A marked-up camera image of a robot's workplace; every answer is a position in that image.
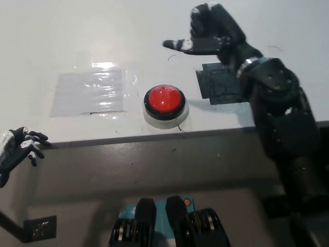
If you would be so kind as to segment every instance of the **table surface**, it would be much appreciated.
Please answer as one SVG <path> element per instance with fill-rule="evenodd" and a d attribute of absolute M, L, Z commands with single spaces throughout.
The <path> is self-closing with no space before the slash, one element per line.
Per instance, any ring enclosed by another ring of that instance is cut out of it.
<path fill-rule="evenodd" d="M 253 127 L 247 103 L 210 105 L 195 71 L 215 56 L 193 57 L 161 46 L 189 37 L 197 0 L 2 0 L 0 2 L 0 130 L 27 126 L 49 136 L 55 147 L 138 142 L 168 136 L 206 135 Z M 317 0 L 222 0 L 251 45 L 279 57 L 300 78 L 317 122 L 329 120 L 329 2 Z M 117 64 L 133 75 L 124 111 L 50 117 L 58 77 Z M 180 88 L 190 114 L 178 128 L 159 130 L 142 115 L 153 86 Z"/>

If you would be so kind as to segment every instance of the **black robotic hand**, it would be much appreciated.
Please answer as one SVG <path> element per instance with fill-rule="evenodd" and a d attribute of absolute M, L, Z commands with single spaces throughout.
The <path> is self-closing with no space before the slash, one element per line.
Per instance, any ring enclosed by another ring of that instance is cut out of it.
<path fill-rule="evenodd" d="M 35 142 L 51 146 L 48 137 L 42 133 L 29 131 L 26 127 L 8 130 L 0 136 L 0 188 L 9 179 L 9 173 L 26 157 L 36 166 L 36 157 L 44 158 L 42 151 Z"/>
<path fill-rule="evenodd" d="M 246 42 L 241 28 L 220 4 L 202 4 L 193 8 L 190 33 L 190 39 L 166 40 L 163 46 L 190 55 L 217 55 L 235 72 L 246 59 L 263 56 Z"/>
<path fill-rule="evenodd" d="M 163 46 L 190 55 L 218 55 L 246 37 L 230 14 L 220 4 L 202 4 L 191 12 L 191 39 L 166 40 Z"/>

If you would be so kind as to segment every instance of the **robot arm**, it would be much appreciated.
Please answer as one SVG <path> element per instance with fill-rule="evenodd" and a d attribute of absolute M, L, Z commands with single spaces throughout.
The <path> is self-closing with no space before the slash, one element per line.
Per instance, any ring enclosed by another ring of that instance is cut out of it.
<path fill-rule="evenodd" d="M 217 55 L 232 67 L 250 103 L 264 151 L 279 171 L 293 212 L 295 242 L 328 246 L 329 227 L 319 230 L 309 223 L 328 219 L 329 195 L 314 171 L 311 156 L 319 148 L 320 135 L 297 76 L 280 59 L 265 58 L 250 46 L 220 4 L 193 8 L 191 20 L 191 39 L 167 40 L 163 46 L 189 55 Z"/>

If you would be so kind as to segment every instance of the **transparent plastic film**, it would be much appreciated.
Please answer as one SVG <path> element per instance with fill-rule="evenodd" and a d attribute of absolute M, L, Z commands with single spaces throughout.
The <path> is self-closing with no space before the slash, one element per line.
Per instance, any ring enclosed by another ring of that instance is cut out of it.
<path fill-rule="evenodd" d="M 85 72 L 58 77 L 51 117 L 123 113 L 134 105 L 137 75 L 131 65 L 92 63 Z"/>

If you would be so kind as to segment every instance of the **gray floor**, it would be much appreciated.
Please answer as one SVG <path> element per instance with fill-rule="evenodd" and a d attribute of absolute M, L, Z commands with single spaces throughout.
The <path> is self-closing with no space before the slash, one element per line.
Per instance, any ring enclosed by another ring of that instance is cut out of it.
<path fill-rule="evenodd" d="M 232 246 L 293 246 L 286 219 L 267 220 L 260 198 L 280 193 L 274 165 L 254 134 L 48 150 L 22 163 L 0 190 L 0 210 L 58 216 L 56 239 L 36 246 L 107 246 L 124 205 L 140 197 L 192 196 L 217 211 Z M 0 229 L 1 246 L 23 246 Z"/>

